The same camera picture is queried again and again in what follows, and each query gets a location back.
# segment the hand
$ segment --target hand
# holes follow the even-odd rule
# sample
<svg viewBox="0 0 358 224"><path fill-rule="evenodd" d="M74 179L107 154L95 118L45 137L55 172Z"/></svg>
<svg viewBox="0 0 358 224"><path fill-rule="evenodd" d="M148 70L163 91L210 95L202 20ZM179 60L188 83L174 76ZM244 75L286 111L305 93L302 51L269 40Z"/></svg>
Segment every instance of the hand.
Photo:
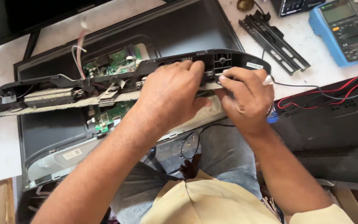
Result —
<svg viewBox="0 0 358 224"><path fill-rule="evenodd" d="M202 107L212 105L206 97L195 98L203 73L202 61L187 60L159 67L147 76L133 109L166 133L192 119Z"/></svg>
<svg viewBox="0 0 358 224"><path fill-rule="evenodd" d="M219 77L225 89L216 89L215 93L227 116L243 135L258 134L269 126L266 114L273 102L274 90L272 85L262 85L266 76L264 69L251 71L233 67L223 71Z"/></svg>

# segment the blue multimeter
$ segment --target blue multimeter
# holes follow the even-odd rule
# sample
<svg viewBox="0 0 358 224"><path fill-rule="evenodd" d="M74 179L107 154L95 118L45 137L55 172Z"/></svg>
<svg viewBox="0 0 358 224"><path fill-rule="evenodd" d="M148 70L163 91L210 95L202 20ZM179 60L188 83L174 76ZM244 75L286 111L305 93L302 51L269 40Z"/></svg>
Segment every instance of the blue multimeter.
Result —
<svg viewBox="0 0 358 224"><path fill-rule="evenodd" d="M358 16L348 0L316 6L309 24L340 67L358 64Z"/></svg>

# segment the red wire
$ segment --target red wire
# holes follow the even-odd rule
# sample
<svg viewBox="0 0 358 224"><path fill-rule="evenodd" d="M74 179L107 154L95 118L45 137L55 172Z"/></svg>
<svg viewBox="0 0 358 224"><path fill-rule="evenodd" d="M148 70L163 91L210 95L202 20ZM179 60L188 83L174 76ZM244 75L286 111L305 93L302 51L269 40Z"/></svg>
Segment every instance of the red wire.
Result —
<svg viewBox="0 0 358 224"><path fill-rule="evenodd" d="M355 88L357 88L358 87L358 84L357 85L355 85L353 88L351 88L350 90L349 90L349 92L348 93L346 93L346 95L345 95L345 98L346 97L348 97L349 96L349 94L355 89ZM343 101L345 101L344 99L343 100L341 100L341 101L339 101L339 102L336 102L336 103L331 103L330 105L334 105L334 104L340 104L340 103L342 103Z"/></svg>
<svg viewBox="0 0 358 224"><path fill-rule="evenodd" d="M334 89L334 90L324 90L323 92L324 92L324 93L329 93L329 92L335 92L335 91L341 90L341 89L345 88L347 85L349 85L353 80L355 80L355 79L357 79L357 78L358 78L358 76L356 76L356 77L353 78L353 79L350 79L347 83L345 83L343 86L341 86L341 87L338 88L338 89ZM358 84L355 85L355 86L346 94L345 98L348 97L349 94L350 94L355 88L357 88L357 87L358 87ZM284 107L281 107L281 106L280 106L281 101L283 101L283 100L285 100L285 99L293 98L293 97L296 97L296 96L308 95L308 94L312 94L312 93L319 93L319 92L320 92L320 91L313 91L313 92L309 92L309 93L300 93L300 94L296 94L296 95L293 95L293 96L284 97L283 99L281 99L281 100L278 102L277 107L280 108L280 109L285 109L285 108L287 108L287 107L289 107L289 106L291 106L291 105L295 105L295 106L300 107L300 108L302 108L302 109L314 109L314 108L320 107L320 106L301 107L301 106L299 106L299 105L297 105L297 104L295 104L295 103L292 103L292 102L289 103L289 104L287 104L287 105L284 106ZM331 103L330 105L340 104L340 103L342 103L342 102L344 102L344 101L345 101L345 100L343 99L343 100L341 100L341 101L339 101L339 102Z"/></svg>

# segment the television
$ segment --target television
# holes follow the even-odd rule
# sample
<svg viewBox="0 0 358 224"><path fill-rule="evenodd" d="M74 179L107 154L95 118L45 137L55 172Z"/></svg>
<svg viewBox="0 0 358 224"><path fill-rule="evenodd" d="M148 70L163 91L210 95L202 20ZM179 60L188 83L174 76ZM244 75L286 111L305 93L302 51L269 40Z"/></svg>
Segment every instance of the television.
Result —
<svg viewBox="0 0 358 224"><path fill-rule="evenodd" d="M0 45L111 0L0 0Z"/></svg>

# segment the main board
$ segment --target main board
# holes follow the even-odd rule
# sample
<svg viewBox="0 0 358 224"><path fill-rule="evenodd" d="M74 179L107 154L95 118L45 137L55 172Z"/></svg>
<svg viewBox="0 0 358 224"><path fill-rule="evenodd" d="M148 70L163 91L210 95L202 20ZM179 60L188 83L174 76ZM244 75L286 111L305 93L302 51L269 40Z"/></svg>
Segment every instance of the main board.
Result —
<svg viewBox="0 0 358 224"><path fill-rule="evenodd" d="M135 105L136 100L126 101L126 102L118 102L116 103L112 109L109 109L105 112L101 112L100 107L95 106L95 115L92 122L95 123L96 132L103 134L109 130L109 125L117 124L124 118L124 116L128 113L128 111Z"/></svg>
<svg viewBox="0 0 358 224"><path fill-rule="evenodd" d="M115 53L101 55L83 67L84 74L93 78L111 74L121 74L135 71L142 60L142 55L136 45L130 44Z"/></svg>

